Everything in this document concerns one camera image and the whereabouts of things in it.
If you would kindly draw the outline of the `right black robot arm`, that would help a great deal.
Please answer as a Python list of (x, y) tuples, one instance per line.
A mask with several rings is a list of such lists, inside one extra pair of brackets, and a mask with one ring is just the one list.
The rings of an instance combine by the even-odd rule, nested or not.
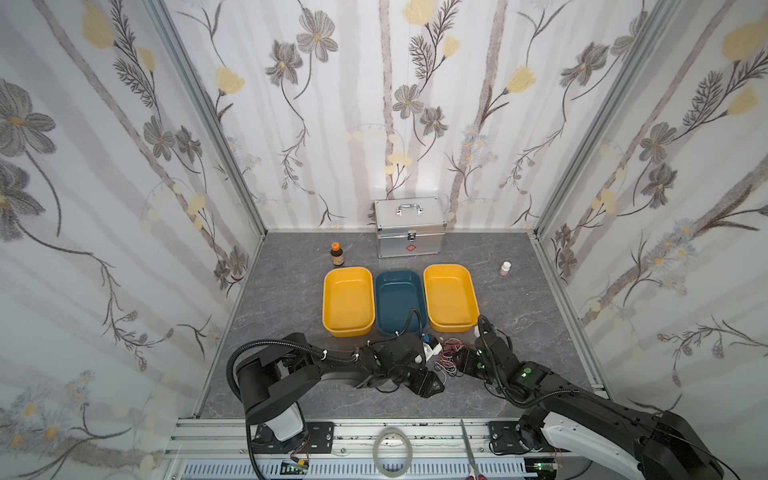
[(521, 410), (514, 453), (567, 450), (628, 479), (722, 479), (728, 467), (680, 415), (622, 406), (522, 361), (509, 339), (479, 316), (467, 350), (469, 375)]

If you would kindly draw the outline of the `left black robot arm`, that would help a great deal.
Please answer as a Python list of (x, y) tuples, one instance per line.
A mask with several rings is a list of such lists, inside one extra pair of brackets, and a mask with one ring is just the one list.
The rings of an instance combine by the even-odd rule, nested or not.
[(392, 382), (421, 398), (442, 393), (444, 382), (427, 367), (421, 332), (410, 329), (421, 320), (412, 308), (395, 334), (351, 352), (312, 345), (301, 333), (239, 346), (227, 359), (225, 376), (243, 406), (246, 432), (265, 425), (277, 441), (293, 441), (306, 431), (299, 399), (323, 381), (355, 389), (379, 389)]

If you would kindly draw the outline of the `right yellow plastic bin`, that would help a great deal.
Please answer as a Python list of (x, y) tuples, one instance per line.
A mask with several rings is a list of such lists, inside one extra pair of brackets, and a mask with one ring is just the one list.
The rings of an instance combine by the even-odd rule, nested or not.
[(469, 270), (458, 264), (425, 268), (423, 283), (429, 323), (442, 333), (472, 330), (480, 315)]

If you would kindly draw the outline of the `yellow plastic bin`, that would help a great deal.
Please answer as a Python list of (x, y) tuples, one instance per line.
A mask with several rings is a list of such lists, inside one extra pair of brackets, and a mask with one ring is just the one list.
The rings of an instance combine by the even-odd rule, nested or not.
[(480, 315), (469, 270), (458, 264), (425, 268), (423, 283), (429, 323), (442, 333), (472, 330)]
[(364, 267), (342, 267), (324, 279), (322, 323), (334, 337), (368, 334), (375, 322), (373, 276)]

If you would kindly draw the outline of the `teal plastic bin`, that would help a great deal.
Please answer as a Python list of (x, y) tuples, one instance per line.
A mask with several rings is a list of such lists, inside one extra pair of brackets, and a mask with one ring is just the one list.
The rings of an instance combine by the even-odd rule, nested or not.
[(428, 323), (421, 277), (410, 270), (385, 271), (374, 281), (376, 326), (385, 335), (422, 333)]

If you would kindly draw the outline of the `left yellow plastic bin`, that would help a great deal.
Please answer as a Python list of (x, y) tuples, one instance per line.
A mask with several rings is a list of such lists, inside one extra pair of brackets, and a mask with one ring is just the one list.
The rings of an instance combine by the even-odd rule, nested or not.
[(324, 279), (322, 323), (334, 337), (368, 334), (375, 322), (373, 276), (364, 267), (342, 267)]

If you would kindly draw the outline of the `brown bottle orange cap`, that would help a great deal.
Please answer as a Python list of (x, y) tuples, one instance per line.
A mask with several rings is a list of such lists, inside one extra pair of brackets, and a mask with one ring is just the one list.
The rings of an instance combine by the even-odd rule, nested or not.
[(341, 267), (345, 263), (344, 252), (339, 242), (333, 242), (331, 245), (331, 259), (335, 267)]

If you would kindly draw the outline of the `grey tape roll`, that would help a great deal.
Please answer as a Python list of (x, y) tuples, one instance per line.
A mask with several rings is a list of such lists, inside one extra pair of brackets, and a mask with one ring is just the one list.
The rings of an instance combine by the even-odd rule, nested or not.
[(372, 446), (372, 461), (376, 471), (389, 479), (406, 475), (414, 459), (414, 449), (409, 437), (400, 429), (385, 427)]

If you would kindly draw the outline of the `silver metal case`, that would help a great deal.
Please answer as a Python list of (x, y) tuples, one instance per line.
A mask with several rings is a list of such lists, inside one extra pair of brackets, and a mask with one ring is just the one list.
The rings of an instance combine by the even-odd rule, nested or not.
[(438, 254), (447, 231), (438, 197), (374, 202), (378, 257)]

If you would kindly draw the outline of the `red handled scissors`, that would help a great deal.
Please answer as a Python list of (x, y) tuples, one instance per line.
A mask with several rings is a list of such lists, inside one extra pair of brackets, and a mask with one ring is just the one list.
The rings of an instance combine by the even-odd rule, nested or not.
[(461, 428), (462, 440), (464, 443), (466, 457), (469, 465), (467, 480), (487, 480), (487, 477), (480, 472), (479, 467), (477, 465), (464, 421), (460, 420), (459, 425)]

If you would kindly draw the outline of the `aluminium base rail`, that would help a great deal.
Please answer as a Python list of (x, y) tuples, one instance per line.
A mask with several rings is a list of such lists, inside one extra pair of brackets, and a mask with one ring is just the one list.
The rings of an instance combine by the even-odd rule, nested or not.
[(236, 420), (181, 420), (160, 479), (608, 479), (567, 451), (496, 453), (486, 418), (324, 419), (315, 437), (286, 453), (250, 454)]

